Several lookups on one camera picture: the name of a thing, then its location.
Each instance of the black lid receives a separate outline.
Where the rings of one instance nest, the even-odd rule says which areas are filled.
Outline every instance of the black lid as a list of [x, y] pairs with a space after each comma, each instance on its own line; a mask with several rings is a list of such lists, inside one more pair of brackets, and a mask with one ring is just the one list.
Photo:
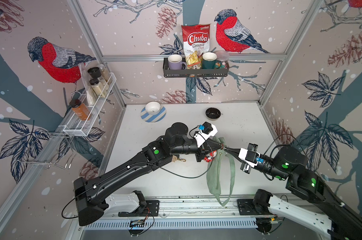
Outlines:
[[79, 105], [81, 105], [81, 101], [78, 100], [78, 99], [72, 99], [69, 103], [69, 105], [72, 107], [72, 108], [76, 108], [78, 107]]
[[98, 67], [89, 68], [88, 73], [92, 76], [92, 78], [101, 77], [101, 71]]
[[208, 108], [205, 113], [210, 119], [217, 119], [221, 116], [221, 112], [217, 108]]
[[89, 83], [90, 83], [90, 85], [96, 85], [96, 84], [98, 84], [100, 81], [97, 79], [97, 78], [92, 78], [90, 81], [89, 81]]

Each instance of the red bird illustration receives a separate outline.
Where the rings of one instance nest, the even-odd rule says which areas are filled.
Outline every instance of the red bird illustration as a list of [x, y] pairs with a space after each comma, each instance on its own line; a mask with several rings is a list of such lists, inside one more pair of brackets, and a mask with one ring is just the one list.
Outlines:
[[222, 10], [214, 21], [217, 22], [217, 42], [225, 51], [241, 53], [243, 50], [257, 49], [269, 53], [254, 39], [250, 30], [241, 24], [233, 9]]
[[52, 78], [62, 83], [76, 84], [81, 77], [78, 64], [96, 60], [71, 48], [62, 48], [49, 43], [42, 37], [35, 37], [29, 42], [28, 52], [33, 62], [38, 60]]
[[[337, 0], [335, 2], [329, 3], [328, 5], [331, 6], [335, 3], [339, 3], [339, 2], [344, 2], [345, 0]], [[347, 0], [349, 7], [347, 8], [347, 10], [341, 15], [341, 16], [345, 16], [346, 12], [350, 9], [350, 8], [358, 8], [358, 12], [359, 14], [356, 17], [362, 16], [361, 13], [361, 7], [362, 7], [362, 0]]]

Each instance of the orange bottle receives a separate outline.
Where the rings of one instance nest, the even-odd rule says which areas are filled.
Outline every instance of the orange bottle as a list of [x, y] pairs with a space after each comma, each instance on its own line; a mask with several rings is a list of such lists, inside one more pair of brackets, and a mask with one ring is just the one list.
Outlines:
[[72, 107], [73, 112], [82, 121], [85, 121], [90, 115], [89, 109], [78, 99], [72, 99], [69, 105]]

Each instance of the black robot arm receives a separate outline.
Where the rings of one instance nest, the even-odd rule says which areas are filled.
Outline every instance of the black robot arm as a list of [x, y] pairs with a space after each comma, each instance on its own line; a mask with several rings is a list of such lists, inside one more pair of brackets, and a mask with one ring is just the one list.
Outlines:
[[[205, 122], [203, 126], [211, 129], [210, 123]], [[105, 199], [110, 194], [137, 177], [170, 163], [173, 155], [195, 154], [200, 162], [206, 154], [222, 148], [221, 144], [211, 139], [206, 139], [202, 146], [197, 147], [196, 140], [188, 138], [187, 133], [187, 126], [176, 122], [166, 130], [165, 135], [149, 143], [122, 165], [95, 179], [76, 179], [74, 190], [79, 225], [88, 225], [102, 217], [104, 210], [109, 207]]]
[[291, 146], [284, 146], [274, 158], [256, 152], [255, 144], [248, 149], [224, 148], [242, 162], [246, 173], [254, 168], [264, 174], [287, 180], [286, 189], [322, 210], [333, 222], [329, 234], [335, 239], [362, 239], [362, 217], [337, 197], [325, 181], [305, 168], [308, 158]]

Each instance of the blue striped plate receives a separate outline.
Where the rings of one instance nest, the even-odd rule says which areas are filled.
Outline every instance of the blue striped plate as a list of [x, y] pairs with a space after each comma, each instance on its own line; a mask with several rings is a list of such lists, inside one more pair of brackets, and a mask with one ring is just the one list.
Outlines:
[[161, 109], [159, 110], [159, 113], [157, 113], [156, 115], [150, 115], [148, 112], [146, 112], [145, 108], [142, 108], [141, 110], [141, 118], [145, 122], [158, 122], [162, 118], [164, 118], [165, 115], [166, 115], [166, 108], [163, 105], [161, 105]]

